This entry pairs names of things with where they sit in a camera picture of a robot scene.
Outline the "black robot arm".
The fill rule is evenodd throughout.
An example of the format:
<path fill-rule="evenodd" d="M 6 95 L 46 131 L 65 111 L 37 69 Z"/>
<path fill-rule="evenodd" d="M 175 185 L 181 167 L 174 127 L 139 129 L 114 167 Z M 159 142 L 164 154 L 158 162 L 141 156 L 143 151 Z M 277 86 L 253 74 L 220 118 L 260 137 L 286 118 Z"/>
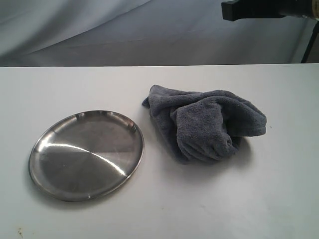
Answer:
<path fill-rule="evenodd" d="M 221 3 L 224 20 L 283 18 L 319 19 L 317 0 L 231 0 Z"/>

